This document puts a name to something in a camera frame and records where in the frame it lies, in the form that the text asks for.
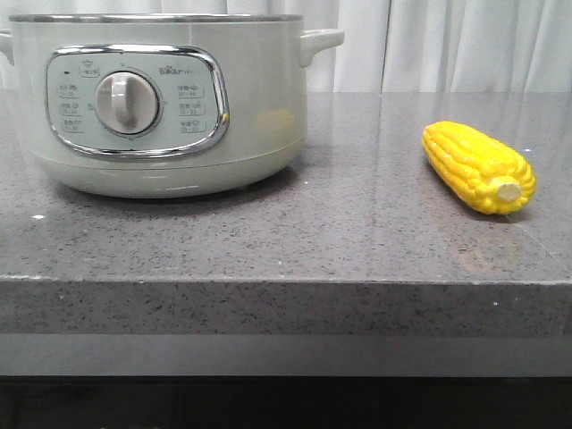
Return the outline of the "yellow plastic corn cob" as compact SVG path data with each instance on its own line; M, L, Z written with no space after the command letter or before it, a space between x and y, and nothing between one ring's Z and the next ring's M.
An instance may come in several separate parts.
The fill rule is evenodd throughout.
M435 122L425 127L422 143L434 171L476 212L509 215L534 196L533 166L512 147L477 129Z

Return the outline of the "pale green electric cooking pot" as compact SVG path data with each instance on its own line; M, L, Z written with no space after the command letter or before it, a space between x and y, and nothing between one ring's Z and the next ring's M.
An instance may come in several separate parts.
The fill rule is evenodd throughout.
M307 133L306 68L339 29L298 15L16 14L24 144L88 193L179 198L283 169Z

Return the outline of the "white pleated curtain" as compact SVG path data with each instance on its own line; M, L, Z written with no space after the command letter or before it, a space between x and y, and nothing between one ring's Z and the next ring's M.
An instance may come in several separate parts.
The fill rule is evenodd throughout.
M20 13L300 14L343 30L317 55L313 92L571 90L568 1L4 1Z

